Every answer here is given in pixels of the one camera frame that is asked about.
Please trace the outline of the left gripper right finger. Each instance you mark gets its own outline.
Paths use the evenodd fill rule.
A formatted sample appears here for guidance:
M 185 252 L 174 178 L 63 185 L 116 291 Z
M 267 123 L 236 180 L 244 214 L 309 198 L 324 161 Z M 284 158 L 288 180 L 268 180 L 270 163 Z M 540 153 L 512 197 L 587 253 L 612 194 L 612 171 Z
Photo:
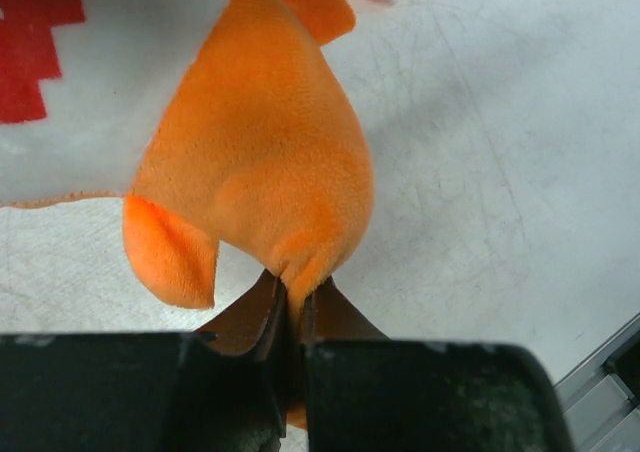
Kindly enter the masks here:
M 302 322 L 312 451 L 570 451 L 541 364 L 513 344 L 393 340 L 325 281 Z

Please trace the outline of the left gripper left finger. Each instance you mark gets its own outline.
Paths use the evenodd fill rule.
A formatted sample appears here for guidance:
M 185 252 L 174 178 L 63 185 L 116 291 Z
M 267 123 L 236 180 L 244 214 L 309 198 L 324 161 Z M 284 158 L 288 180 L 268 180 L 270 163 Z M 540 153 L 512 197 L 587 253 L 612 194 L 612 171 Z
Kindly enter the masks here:
M 276 451 L 286 292 L 263 273 L 193 332 L 5 334 L 5 451 Z

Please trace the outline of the orange shark plush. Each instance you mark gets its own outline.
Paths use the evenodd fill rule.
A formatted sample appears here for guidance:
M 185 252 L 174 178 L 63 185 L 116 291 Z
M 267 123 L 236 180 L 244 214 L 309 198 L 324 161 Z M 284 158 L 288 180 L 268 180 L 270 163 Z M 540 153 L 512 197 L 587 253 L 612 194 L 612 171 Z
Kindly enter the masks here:
M 300 330 L 373 210 L 371 154 L 321 51 L 354 24 L 346 0 L 230 0 L 123 196 L 127 258 L 159 300 L 212 307 L 227 243 L 284 283 Z

